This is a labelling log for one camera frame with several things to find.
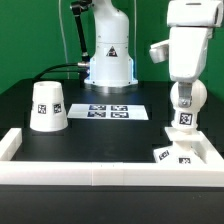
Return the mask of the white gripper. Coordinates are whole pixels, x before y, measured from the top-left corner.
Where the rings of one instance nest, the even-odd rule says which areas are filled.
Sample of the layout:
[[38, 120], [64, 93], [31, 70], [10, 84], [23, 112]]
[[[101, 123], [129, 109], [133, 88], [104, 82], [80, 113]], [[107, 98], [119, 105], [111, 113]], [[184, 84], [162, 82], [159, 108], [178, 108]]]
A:
[[205, 27], [172, 27], [169, 34], [169, 74], [178, 83], [178, 105], [191, 106], [192, 84], [203, 72], [212, 30]]

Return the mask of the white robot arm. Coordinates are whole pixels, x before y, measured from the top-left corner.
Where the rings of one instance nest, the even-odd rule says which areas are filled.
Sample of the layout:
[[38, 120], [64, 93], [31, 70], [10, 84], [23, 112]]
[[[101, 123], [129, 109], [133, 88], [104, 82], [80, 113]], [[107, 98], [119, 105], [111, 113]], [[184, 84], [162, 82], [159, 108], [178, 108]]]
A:
[[[96, 50], [84, 84], [102, 92], [118, 93], [138, 83], [128, 53], [129, 20], [111, 0], [93, 0]], [[178, 106], [193, 104], [193, 83], [204, 70], [208, 40], [222, 24], [224, 0], [171, 0], [168, 4], [169, 39], [153, 44], [155, 63], [169, 62], [170, 78], [178, 83]]]

